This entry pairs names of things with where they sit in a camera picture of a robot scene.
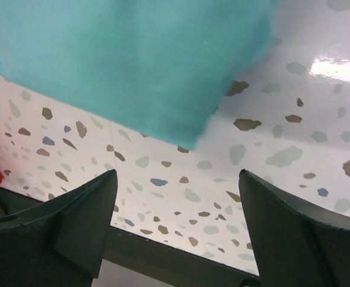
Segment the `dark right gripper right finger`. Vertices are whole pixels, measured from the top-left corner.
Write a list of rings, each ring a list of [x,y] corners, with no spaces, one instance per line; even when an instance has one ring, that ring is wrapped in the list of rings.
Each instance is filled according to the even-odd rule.
[[[262,286],[350,286],[350,217],[239,174]]]

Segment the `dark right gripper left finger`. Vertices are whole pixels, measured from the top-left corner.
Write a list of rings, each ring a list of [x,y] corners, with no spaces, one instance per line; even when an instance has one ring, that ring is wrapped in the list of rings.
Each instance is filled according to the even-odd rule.
[[[118,190],[115,170],[0,219],[0,286],[91,286]]]

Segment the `teal t shirt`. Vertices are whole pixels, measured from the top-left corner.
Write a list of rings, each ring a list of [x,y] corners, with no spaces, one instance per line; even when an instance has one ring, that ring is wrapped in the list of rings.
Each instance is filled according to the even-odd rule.
[[[277,1],[0,1],[0,75],[193,149],[273,44]]]

